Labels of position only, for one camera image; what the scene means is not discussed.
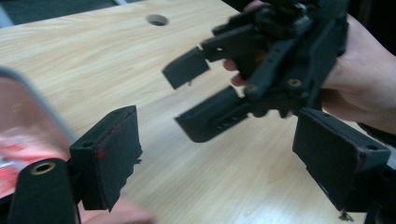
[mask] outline screw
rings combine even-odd
[[[303,83],[301,82],[300,79],[297,79],[297,78],[291,78],[288,81],[288,85],[291,87],[300,87],[301,84],[303,84]]]
[[[248,84],[246,86],[246,88],[247,88],[247,91],[256,91],[257,90],[257,86],[252,85],[252,84]]]

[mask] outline table surface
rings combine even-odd
[[[77,136],[136,105],[144,153],[122,194],[159,223],[344,223],[271,112],[193,143],[174,117],[230,85],[221,62],[175,91],[162,69],[235,14],[213,0],[148,0],[0,29],[0,64],[26,75]],[[154,26],[147,16],[165,16]],[[364,214],[351,214],[362,223]]]

